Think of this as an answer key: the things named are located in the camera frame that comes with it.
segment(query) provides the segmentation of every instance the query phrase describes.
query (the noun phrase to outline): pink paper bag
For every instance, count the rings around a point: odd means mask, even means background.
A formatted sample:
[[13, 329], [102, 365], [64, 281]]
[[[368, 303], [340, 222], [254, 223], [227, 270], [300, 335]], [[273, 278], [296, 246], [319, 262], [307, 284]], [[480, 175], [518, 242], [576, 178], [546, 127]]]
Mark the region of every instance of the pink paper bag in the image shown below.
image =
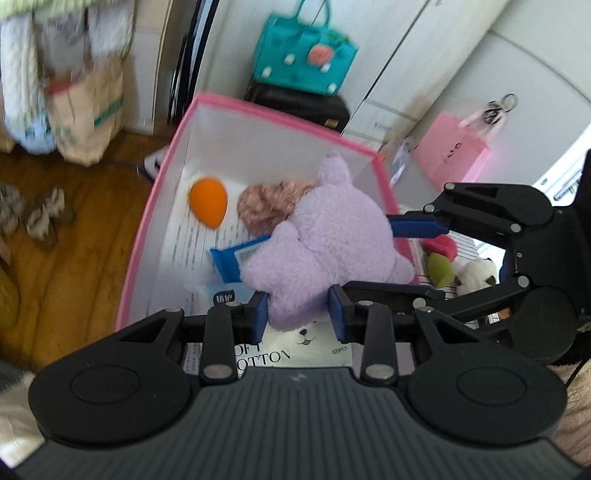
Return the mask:
[[472, 182], [478, 178], [491, 154], [485, 137], [447, 113], [440, 113], [417, 148], [414, 157], [436, 189], [449, 182]]

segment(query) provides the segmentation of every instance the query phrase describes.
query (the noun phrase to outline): blue packet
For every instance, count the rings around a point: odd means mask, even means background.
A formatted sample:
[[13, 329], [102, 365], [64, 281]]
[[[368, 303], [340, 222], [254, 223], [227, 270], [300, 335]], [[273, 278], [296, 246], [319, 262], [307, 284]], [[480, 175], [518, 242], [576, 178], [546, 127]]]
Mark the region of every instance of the blue packet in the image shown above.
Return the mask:
[[270, 238], [270, 236], [265, 235], [223, 250], [217, 248], [209, 249], [213, 264], [217, 268], [217, 271], [220, 272], [223, 282], [241, 282], [240, 267], [261, 247], [261, 243], [266, 242]]

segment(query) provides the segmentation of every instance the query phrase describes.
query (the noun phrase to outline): orange egg-shaped object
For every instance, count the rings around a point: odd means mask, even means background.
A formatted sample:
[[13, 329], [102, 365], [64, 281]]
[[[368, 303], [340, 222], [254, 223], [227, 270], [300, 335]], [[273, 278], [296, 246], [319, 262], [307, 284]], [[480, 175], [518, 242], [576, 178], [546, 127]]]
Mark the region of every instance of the orange egg-shaped object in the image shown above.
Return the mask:
[[203, 177], [189, 190], [189, 206], [201, 223], [209, 228], [219, 227], [228, 209], [228, 193], [215, 177]]

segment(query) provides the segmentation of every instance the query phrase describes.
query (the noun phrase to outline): teal handbag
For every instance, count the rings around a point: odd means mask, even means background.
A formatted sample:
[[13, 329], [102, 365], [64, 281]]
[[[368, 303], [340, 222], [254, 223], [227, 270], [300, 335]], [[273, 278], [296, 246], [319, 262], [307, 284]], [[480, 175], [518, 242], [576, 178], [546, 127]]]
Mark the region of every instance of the teal handbag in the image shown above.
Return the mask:
[[347, 36], [331, 29], [329, 0], [324, 26], [272, 14], [256, 45], [253, 77], [257, 82], [320, 95], [339, 93], [357, 53]]

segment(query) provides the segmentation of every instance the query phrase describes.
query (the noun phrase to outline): black case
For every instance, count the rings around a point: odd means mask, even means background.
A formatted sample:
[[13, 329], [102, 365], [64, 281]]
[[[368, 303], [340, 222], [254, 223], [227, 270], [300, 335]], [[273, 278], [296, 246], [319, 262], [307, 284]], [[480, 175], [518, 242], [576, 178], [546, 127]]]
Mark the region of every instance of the black case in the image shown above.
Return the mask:
[[244, 99], [273, 110], [289, 113], [309, 122], [342, 133], [350, 115], [343, 99], [338, 96], [315, 95], [274, 85], [265, 85], [251, 79]]

